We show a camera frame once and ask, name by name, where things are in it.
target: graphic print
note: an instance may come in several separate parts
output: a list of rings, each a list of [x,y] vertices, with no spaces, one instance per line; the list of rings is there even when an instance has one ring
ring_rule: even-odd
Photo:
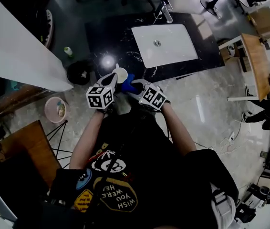
[[[85,213],[92,201],[93,194],[90,190],[85,189],[75,200],[74,207],[81,211],[82,213]]]
[[[103,145],[101,146],[101,149],[99,149],[95,155],[89,158],[88,163],[91,163],[93,160],[97,159],[101,154],[103,154],[104,153],[103,150],[106,149],[107,146],[108,146],[107,143],[103,143]]]
[[[158,93],[154,101],[152,102],[152,105],[155,106],[156,108],[159,108],[162,103],[165,101],[165,97],[161,94]]]
[[[152,88],[149,88],[144,95],[144,99],[146,99],[148,102],[151,102],[155,94],[156,94],[156,91]]]
[[[93,188],[98,185],[102,177],[93,183]],[[112,178],[107,178],[101,193],[100,200],[111,210],[132,212],[137,204],[137,196],[130,184]]]
[[[100,94],[102,93],[104,87],[93,87],[88,94]]]
[[[107,150],[102,153],[93,163],[92,168],[97,171],[106,171],[110,166],[112,159],[115,156],[114,151]],[[123,171],[126,167],[126,164],[123,160],[117,159],[111,169],[111,173],[116,173]]]
[[[112,91],[109,90],[106,94],[103,95],[104,106],[106,107],[113,100]]]
[[[102,102],[99,96],[88,96],[88,101],[91,107],[102,108]]]
[[[81,175],[78,179],[76,189],[79,190],[83,188],[92,178],[92,171],[90,169],[86,169],[86,171]]]

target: wooden table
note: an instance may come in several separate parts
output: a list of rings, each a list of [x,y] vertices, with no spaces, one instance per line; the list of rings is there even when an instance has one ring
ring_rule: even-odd
[[[240,101],[240,100],[263,100],[270,92],[270,63],[264,50],[264,46],[259,42],[258,36],[252,36],[247,34],[241,34],[222,45],[219,49],[223,49],[235,42],[242,41],[245,52],[249,59],[251,70],[254,74],[255,88],[257,96],[245,96],[245,97],[229,97],[228,101]]]
[[[40,121],[35,121],[0,141],[0,162],[24,149],[50,188],[56,170],[62,167],[51,149]]]

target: white sink basin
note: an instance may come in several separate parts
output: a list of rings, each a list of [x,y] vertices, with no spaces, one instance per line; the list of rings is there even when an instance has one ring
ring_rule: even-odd
[[[197,59],[184,25],[148,25],[132,28],[146,68]]]

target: person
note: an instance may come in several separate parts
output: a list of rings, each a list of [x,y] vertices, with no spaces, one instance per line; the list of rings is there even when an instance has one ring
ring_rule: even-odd
[[[264,110],[260,111],[258,114],[248,116],[246,113],[242,114],[242,118],[246,123],[256,123],[260,121],[264,121],[262,125],[263,129],[270,129],[270,100],[263,99],[262,101],[259,100],[250,100],[253,104],[263,108]]]
[[[231,175],[215,151],[196,149],[169,102],[161,113],[172,142],[139,104],[106,118],[95,111],[50,190],[78,211],[69,228],[229,226],[239,195]]]

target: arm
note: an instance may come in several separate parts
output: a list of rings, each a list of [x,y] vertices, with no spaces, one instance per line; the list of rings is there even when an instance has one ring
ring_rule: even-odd
[[[103,118],[104,114],[99,111],[96,111],[93,114],[91,120],[89,121],[76,147],[73,150],[69,169],[83,169],[85,167],[95,146]]]
[[[196,145],[194,144],[186,127],[180,121],[171,105],[164,103],[161,111],[165,117],[166,124],[171,133],[172,141],[178,148],[179,152],[184,156],[185,154],[195,151]]]

